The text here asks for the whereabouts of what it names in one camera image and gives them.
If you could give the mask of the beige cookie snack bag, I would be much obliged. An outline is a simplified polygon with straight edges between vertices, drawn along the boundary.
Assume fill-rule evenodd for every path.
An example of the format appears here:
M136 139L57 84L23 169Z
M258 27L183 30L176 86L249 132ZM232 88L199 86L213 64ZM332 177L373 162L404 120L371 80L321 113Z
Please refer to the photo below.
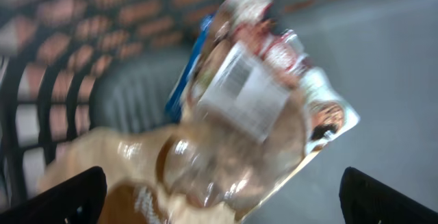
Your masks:
M138 135L95 128L38 191L99 166L109 188L100 223L238 223L260 206L359 122L296 33L273 31L272 3L220 6L178 123Z

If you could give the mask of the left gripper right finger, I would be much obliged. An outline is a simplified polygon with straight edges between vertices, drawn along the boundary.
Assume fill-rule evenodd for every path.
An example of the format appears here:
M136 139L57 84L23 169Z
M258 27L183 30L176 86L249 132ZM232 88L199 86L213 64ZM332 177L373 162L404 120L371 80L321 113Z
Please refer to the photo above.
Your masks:
M346 224L437 224L437 213L380 181L348 167L339 200Z

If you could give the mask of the blue snack packet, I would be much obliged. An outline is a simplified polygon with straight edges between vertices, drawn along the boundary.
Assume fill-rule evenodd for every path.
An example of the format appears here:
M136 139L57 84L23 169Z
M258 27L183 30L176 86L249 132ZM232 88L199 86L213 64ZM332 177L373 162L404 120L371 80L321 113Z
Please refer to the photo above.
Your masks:
M215 13L208 14L201 20L199 25L199 29L201 31L194 43L194 46L192 47L189 61L186 64L183 71L181 72L180 77L177 83L175 84L168 98L168 101L165 105L165 111L167 115L170 117L171 121L174 123L178 123L181 120L182 107L183 107L183 101L181 98L183 95L183 91L192 77L196 63L198 62L198 59L200 58L201 55L201 49L205 44L205 41L209 33L209 28L213 23L215 15L216 15Z

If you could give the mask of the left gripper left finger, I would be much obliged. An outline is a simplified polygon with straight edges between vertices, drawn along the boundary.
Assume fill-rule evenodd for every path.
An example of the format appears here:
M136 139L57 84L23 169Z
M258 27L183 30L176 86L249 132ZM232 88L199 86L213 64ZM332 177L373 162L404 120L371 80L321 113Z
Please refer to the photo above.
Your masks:
M1 214L1 224L97 223L107 194L103 169L92 168Z

